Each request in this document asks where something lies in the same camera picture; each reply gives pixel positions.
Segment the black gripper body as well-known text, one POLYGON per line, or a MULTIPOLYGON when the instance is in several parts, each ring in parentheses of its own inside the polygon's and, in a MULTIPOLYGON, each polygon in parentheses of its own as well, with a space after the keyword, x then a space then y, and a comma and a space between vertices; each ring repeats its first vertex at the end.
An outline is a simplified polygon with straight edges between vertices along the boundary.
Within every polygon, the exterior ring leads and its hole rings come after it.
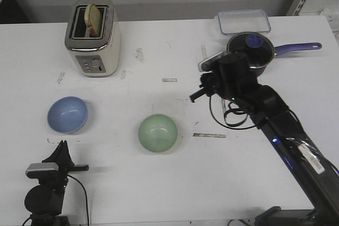
POLYGON ((211 71, 202 73, 200 89, 204 88, 205 95, 209 97, 217 94, 230 99, 258 86, 245 53, 226 53, 216 61, 211 71))
POLYGON ((54 163, 58 169, 44 171, 39 179, 39 184, 59 194, 65 193, 69 173, 89 170, 89 164, 77 165, 72 161, 70 155, 50 156, 42 162, 44 164, 54 163))

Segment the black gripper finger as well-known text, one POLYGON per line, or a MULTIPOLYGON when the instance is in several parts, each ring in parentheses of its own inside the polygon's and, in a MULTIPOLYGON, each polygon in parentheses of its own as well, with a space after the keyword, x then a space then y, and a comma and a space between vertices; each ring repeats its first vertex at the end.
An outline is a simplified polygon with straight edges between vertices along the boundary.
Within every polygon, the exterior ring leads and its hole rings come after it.
POLYGON ((53 152, 53 160, 59 160, 63 156, 64 141, 61 140, 53 152))
POLYGON ((194 92, 190 95, 190 101, 195 102, 196 99, 200 98, 201 96, 205 95, 206 91, 204 88, 199 89, 198 91, 194 92))
POLYGON ((67 141, 64 140, 64 143, 63 143, 63 155, 64 155, 64 161, 71 161, 71 156, 69 154, 69 149, 68 149, 68 144, 67 144, 67 141))

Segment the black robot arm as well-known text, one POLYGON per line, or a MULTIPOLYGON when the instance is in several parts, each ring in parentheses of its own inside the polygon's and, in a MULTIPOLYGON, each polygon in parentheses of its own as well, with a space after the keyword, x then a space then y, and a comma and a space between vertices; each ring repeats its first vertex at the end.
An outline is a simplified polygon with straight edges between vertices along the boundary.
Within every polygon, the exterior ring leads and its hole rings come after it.
MULTIPOLYGON (((64 134, 76 133, 85 125, 87 118, 88 107, 76 96, 57 100, 47 114, 49 126, 64 134)), ((140 144, 156 153, 165 152, 174 146, 178 135, 176 123, 164 114, 153 114, 145 118, 138 129, 140 144)), ((61 215, 68 180, 72 172, 88 170, 88 164, 74 164, 65 140, 60 141, 53 153, 42 162, 30 164, 25 174, 39 182, 24 199, 25 208, 31 212, 31 224, 69 225, 68 217, 61 215)))
POLYGON ((256 225, 338 225, 338 169, 320 152, 279 94, 261 85, 244 53, 220 52, 199 63, 201 85, 191 95, 219 95, 247 114, 272 144, 313 205, 312 210, 272 207, 256 225))

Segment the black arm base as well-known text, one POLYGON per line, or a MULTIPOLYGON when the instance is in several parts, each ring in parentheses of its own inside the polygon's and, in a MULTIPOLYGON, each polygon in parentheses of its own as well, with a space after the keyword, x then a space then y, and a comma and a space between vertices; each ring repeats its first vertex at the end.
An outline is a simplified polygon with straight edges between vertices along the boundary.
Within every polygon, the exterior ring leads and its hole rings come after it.
POLYGON ((273 206, 255 218, 256 226, 314 225, 313 210, 283 210, 273 206))

